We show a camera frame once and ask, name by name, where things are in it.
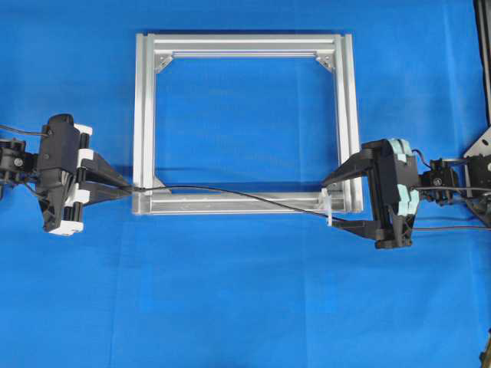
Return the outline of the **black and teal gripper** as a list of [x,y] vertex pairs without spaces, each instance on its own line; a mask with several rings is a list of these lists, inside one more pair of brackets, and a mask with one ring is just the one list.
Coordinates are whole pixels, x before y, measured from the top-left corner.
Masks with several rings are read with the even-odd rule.
[[377,219],[336,221],[336,229],[371,239],[376,248],[404,248],[412,245],[414,220],[420,203],[417,159],[404,139],[384,139],[361,145],[322,185],[366,176],[374,169]]

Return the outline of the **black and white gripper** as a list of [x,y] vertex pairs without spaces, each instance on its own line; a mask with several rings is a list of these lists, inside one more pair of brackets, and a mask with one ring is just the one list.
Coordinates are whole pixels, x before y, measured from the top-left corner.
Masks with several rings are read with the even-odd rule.
[[[42,127],[36,163],[36,193],[43,230],[52,235],[82,232],[84,206],[115,201],[132,192],[130,184],[101,155],[88,148],[92,129],[60,113]],[[82,172],[87,182],[81,182]]]

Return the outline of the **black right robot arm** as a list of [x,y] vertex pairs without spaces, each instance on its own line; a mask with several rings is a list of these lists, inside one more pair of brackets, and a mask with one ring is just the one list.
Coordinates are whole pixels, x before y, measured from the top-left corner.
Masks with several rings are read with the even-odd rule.
[[[326,219],[328,225],[375,242],[376,248],[392,249],[412,244],[415,218],[421,201],[451,205],[459,196],[469,210],[490,229],[490,157],[479,153],[462,159],[439,159],[417,171],[423,160],[419,150],[406,140],[378,140],[365,143],[327,176],[314,208],[304,209],[286,202],[245,194],[251,201],[264,202],[290,212],[301,212]],[[329,186],[343,181],[367,178],[372,218],[349,221],[331,214]]]

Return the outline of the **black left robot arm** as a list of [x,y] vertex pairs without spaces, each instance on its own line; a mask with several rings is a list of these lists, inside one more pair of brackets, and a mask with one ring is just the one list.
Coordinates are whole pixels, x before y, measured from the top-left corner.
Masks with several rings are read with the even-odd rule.
[[82,232],[85,207],[132,194],[130,183],[90,148],[92,128],[72,115],[52,116],[40,132],[11,131],[41,141],[37,153],[28,152],[25,141],[1,141],[1,188],[27,186],[38,199],[45,232]]

